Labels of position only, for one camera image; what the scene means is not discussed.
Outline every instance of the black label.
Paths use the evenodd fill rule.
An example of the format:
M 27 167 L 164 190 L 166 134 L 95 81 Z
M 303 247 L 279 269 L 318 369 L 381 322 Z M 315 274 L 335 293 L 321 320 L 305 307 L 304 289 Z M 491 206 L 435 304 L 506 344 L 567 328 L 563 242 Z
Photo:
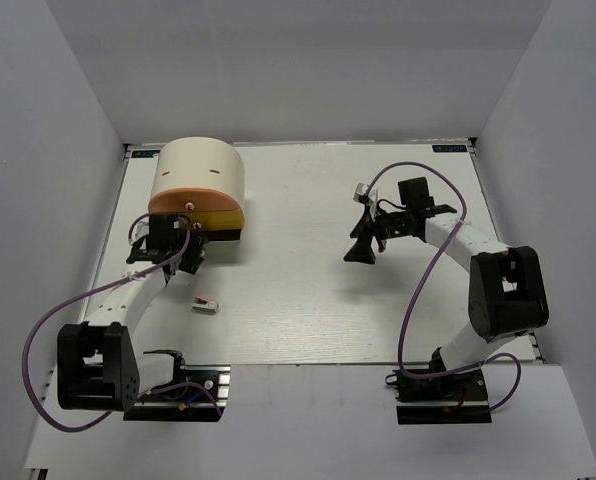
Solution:
M 134 150 L 131 152 L 131 158 L 154 158 L 158 155 L 160 150 Z
M 465 153 L 467 147 L 464 145 L 432 145 L 434 153 Z

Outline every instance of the beige cylinder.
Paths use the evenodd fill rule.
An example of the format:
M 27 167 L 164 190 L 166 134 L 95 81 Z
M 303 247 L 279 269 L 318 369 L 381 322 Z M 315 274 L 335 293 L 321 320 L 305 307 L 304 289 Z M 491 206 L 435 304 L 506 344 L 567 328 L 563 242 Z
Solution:
M 242 229 L 245 166 L 230 145 L 205 137 L 163 147 L 149 201 L 150 213 L 185 213 L 202 230 Z

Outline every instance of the white platform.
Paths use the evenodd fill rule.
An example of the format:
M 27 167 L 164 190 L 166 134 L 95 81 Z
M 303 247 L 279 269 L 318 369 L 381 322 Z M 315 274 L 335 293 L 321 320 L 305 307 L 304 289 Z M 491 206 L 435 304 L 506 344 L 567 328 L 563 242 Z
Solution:
M 136 351 L 181 350 L 188 363 L 393 363 L 407 302 L 435 249 L 418 239 L 389 242 L 374 266 L 349 264 L 349 232 L 362 213 L 351 197 L 384 166 L 414 160 L 447 175 L 463 192 L 468 219 L 494 229 L 467 153 L 433 153 L 430 145 L 284 145 L 238 147 L 246 169 L 246 227 L 238 245 L 210 244 L 193 277 L 178 274 L 139 325 Z M 128 255 L 127 230 L 146 211 L 156 160 L 129 160 L 97 284 L 118 278 Z M 379 183 L 398 201 L 396 183 L 427 176 L 436 203 L 457 207 L 442 181 L 413 167 Z M 442 259 L 420 297 L 405 359 L 431 353 L 468 321 L 468 276 Z M 191 310 L 194 295 L 220 300 L 220 312 Z M 97 303 L 92 301 L 90 310 Z M 527 338 L 505 348 L 534 359 Z
M 513 382 L 484 368 L 492 400 Z M 26 466 L 49 480 L 464 479 L 576 480 L 596 464 L 557 366 L 523 369 L 516 396 L 489 425 L 398 425 L 387 366 L 239 365 L 218 424 L 123 422 L 61 433 L 39 421 Z M 77 424 L 91 412 L 48 408 Z

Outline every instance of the white wall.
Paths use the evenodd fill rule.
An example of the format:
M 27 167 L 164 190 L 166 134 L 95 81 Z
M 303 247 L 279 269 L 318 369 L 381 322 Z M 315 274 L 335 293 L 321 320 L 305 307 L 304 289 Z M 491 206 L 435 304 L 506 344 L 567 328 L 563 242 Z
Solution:
M 48 0 L 121 139 L 480 133 L 549 0 Z
M 534 246 L 564 367 L 596 455 L 596 1 L 555 0 L 478 142 L 503 238 Z
M 86 287 L 121 159 L 45 3 L 0 0 L 0 479 L 18 478 L 36 420 L 20 375 L 24 339 L 42 313 Z M 39 392 L 57 329 L 33 349 Z

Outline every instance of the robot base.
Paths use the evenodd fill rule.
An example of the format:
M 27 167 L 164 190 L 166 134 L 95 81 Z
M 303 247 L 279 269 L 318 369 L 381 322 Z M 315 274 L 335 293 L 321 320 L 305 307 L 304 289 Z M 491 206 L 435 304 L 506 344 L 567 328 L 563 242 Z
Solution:
M 224 412 L 229 395 L 230 367 L 197 367 L 182 365 L 184 381 L 204 385 Z M 195 388 L 180 388 L 167 393 L 140 397 L 123 416 L 125 421 L 152 422 L 217 422 L 214 406 Z
M 409 369 L 411 373 L 432 373 Z M 433 380 L 413 380 L 394 370 L 385 382 L 396 390 L 399 425 L 491 423 L 481 370 Z

